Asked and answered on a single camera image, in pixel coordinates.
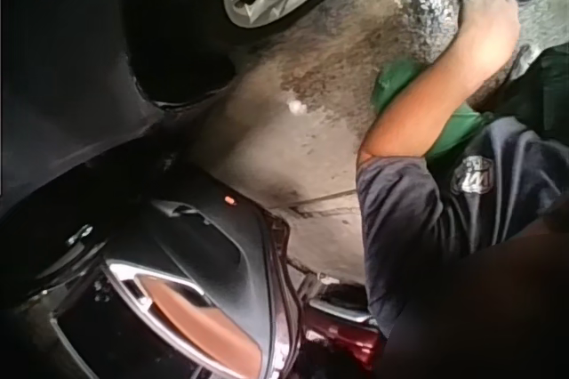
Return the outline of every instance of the man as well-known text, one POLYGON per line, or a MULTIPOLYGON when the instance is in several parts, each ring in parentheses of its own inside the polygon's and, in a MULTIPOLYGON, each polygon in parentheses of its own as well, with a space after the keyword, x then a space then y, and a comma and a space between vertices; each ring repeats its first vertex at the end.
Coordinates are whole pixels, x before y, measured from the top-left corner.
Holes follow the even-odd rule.
MULTIPOLYGON (((533 129, 541 136, 514 117, 488 122, 463 106, 514 52, 517 12, 516 0, 464 0, 452 44, 395 99, 383 102, 361 145, 357 192, 366 284, 370 309, 387 337, 424 278, 512 238, 569 190, 569 149, 549 138, 563 118, 569 120, 569 108, 559 106, 569 99, 560 95, 567 79, 560 84, 552 77, 555 95, 528 94, 512 99, 512 110, 503 109, 541 123, 533 129), (440 173, 449 163, 450 173, 440 173)), ((569 55, 561 57, 564 66, 569 55)), ((540 69, 528 74, 543 77, 540 69)), ((567 132, 562 136, 567 143, 567 132)))

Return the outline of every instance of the chrome trim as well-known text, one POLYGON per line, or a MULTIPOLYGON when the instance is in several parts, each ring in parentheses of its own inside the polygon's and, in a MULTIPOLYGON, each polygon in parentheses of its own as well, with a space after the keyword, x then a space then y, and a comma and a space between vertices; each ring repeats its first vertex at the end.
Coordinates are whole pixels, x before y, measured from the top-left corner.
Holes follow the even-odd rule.
POLYGON ((357 324, 367 324, 373 319, 372 314, 369 312, 362 312, 360 310, 348 310, 346 308, 341 308, 339 306, 332 305, 329 302, 323 301, 321 299, 312 299, 309 302, 312 308, 325 312, 326 314, 333 315, 340 319, 346 319, 352 323, 357 324))
POLYGON ((75 348, 73 348, 73 345, 71 344, 69 339, 65 336, 63 330, 61 330, 60 325, 58 324, 57 319, 53 316, 53 314, 50 314, 50 323, 53 327, 53 330, 55 331, 55 334, 60 339, 60 342, 68 351, 69 355, 73 357, 73 360, 83 369, 84 373, 90 379, 99 379, 99 377, 95 374, 95 372, 93 372, 91 368, 87 365, 87 363, 85 363, 84 359, 81 358, 81 356, 75 350, 75 348))
MULTIPOLYGON (((165 281, 171 281, 189 286, 196 290, 200 295, 205 298, 204 290, 196 283, 189 280, 174 277, 169 274, 164 274, 156 270, 149 270, 132 265, 127 262, 120 262, 112 259, 106 260, 106 266, 102 267, 103 272, 108 278, 108 281, 115 288, 115 290, 123 297, 124 301, 131 307, 132 310, 144 321, 157 335, 168 342, 174 349, 181 352, 183 355, 192 359, 196 363, 204 365, 208 370, 211 370, 216 375, 220 375, 227 379, 246 379, 245 377, 236 374, 232 370, 224 367, 217 361, 210 359, 207 355, 203 354, 198 348, 191 345, 185 339, 179 338, 168 326, 153 315, 149 309, 148 302, 142 303, 137 299, 130 290, 124 285, 123 281, 133 280, 137 282, 137 275, 146 275, 150 277, 160 278, 165 281)), ((146 291, 137 283, 137 286, 144 292, 146 291)))

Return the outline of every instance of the asphalt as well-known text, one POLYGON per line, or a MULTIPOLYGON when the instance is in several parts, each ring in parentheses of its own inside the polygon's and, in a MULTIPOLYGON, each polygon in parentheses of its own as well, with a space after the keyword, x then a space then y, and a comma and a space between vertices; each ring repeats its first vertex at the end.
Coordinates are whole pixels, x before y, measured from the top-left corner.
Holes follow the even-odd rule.
MULTIPOLYGON (((280 36, 236 54, 241 77, 193 157, 291 224, 296 262, 363 281, 355 155, 373 120, 374 80, 396 58, 433 61, 458 13, 457 0, 324 1, 280 36)), ((520 44, 537 52, 569 40, 569 0, 533 0, 520 19, 520 44)))

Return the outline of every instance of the person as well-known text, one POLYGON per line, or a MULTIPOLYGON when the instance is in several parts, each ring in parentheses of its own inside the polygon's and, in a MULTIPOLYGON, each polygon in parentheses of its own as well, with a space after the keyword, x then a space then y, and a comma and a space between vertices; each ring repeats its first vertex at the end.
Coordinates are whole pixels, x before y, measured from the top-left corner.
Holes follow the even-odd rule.
POLYGON ((381 379, 567 377, 569 197, 516 238, 442 268, 405 306, 381 379))
POLYGON ((436 62, 399 93, 379 86, 357 194, 369 307, 386 337, 428 276, 513 238, 569 190, 567 45, 546 50, 495 114, 465 104, 519 33, 516 0, 463 0, 436 62))

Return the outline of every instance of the man's hand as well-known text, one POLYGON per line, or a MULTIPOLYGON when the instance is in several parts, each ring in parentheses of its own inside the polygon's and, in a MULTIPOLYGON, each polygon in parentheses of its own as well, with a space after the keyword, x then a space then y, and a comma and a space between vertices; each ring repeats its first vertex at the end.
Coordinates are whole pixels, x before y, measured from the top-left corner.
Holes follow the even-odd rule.
POLYGON ((516 0, 464 0, 462 7, 457 37, 378 117, 358 165, 425 155, 453 112, 511 57, 520 29, 516 0))
POLYGON ((465 55, 472 71, 486 80, 516 49, 519 19, 516 0, 463 0, 461 26, 453 48, 465 55))

